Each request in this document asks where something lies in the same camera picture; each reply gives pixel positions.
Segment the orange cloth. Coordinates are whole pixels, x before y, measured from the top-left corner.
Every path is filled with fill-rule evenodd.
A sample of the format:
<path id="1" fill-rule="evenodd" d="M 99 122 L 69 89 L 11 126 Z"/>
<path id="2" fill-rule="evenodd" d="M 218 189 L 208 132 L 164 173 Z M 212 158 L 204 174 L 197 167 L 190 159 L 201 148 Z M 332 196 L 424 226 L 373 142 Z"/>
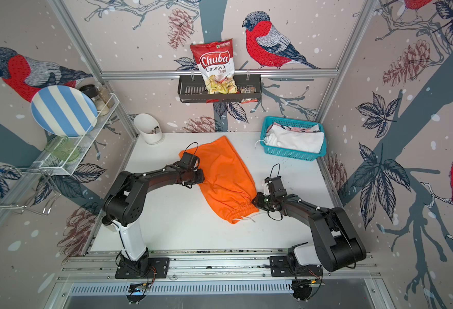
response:
<path id="1" fill-rule="evenodd" d="M 252 203 L 257 196 L 253 177 L 226 136 L 181 151 L 180 157 L 185 153 L 199 158 L 199 168 L 204 174 L 204 182 L 199 187 L 218 217 L 237 224 L 259 211 Z"/>

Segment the white cloth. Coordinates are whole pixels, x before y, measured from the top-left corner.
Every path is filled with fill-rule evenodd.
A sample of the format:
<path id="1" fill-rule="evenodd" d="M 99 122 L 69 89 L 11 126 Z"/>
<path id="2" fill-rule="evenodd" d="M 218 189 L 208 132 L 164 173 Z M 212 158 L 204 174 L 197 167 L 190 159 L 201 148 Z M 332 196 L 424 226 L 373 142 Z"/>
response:
<path id="1" fill-rule="evenodd" d="M 283 130 L 275 122 L 266 130 L 265 137 L 261 140 L 268 146 L 302 151 L 306 153 L 319 153 L 324 143 L 324 133 L 296 133 Z"/>

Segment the pink shark print shorts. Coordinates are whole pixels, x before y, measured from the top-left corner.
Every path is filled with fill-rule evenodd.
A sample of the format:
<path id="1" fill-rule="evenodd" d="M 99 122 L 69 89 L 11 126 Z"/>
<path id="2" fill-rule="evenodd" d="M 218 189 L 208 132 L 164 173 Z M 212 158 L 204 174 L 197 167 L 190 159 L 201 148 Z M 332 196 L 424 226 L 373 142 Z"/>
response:
<path id="1" fill-rule="evenodd" d="M 294 127 L 294 126 L 287 126 L 275 123 L 276 126 L 281 127 L 283 130 L 292 131 L 296 133 L 321 133 L 320 126 L 318 124 L 311 126 L 311 127 Z"/>

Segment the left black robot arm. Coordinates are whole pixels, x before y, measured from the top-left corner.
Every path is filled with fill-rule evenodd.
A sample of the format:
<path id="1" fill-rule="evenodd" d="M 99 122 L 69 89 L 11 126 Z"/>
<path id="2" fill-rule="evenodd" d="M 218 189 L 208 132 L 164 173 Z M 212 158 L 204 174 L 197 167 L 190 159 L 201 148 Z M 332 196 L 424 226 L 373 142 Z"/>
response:
<path id="1" fill-rule="evenodd" d="M 138 223 L 147 193 L 167 185 L 192 188 L 204 182 L 200 158 L 185 152 L 181 160 L 162 169 L 146 173 L 121 172 L 111 186 L 102 207 L 105 215 L 102 224 L 112 225 L 122 242 L 123 264 L 132 270 L 146 272 L 149 268 L 149 250 L 143 240 Z"/>

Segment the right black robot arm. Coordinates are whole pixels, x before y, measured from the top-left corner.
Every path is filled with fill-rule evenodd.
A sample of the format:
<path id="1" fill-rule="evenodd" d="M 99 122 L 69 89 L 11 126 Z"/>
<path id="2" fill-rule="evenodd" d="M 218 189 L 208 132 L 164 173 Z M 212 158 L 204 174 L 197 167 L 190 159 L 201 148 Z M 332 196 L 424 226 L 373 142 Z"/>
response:
<path id="1" fill-rule="evenodd" d="M 367 250 L 342 207 L 319 207 L 289 194 L 280 176 L 264 180 L 268 193 L 258 192 L 252 204 L 268 214 L 294 218 L 310 228 L 316 257 L 329 272 L 351 267 L 367 257 Z"/>

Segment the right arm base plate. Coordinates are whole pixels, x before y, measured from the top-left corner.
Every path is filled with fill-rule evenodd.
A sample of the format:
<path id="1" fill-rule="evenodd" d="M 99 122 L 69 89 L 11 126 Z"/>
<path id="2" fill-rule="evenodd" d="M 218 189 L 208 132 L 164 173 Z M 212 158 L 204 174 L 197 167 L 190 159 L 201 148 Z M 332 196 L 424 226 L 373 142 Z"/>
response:
<path id="1" fill-rule="evenodd" d="M 320 278 L 323 270 L 320 265 L 300 265 L 292 257 L 270 256 L 269 265 L 272 277 L 315 277 Z"/>

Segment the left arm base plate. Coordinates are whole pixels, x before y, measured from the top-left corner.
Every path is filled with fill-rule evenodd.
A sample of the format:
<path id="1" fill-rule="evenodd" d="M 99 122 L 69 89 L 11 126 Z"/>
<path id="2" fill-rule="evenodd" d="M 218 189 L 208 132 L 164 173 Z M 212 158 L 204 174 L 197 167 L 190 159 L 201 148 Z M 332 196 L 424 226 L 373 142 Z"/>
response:
<path id="1" fill-rule="evenodd" d="M 165 279 L 169 264 L 170 259 L 167 257 L 142 257 L 139 261 L 121 257 L 114 277 L 116 279 Z"/>

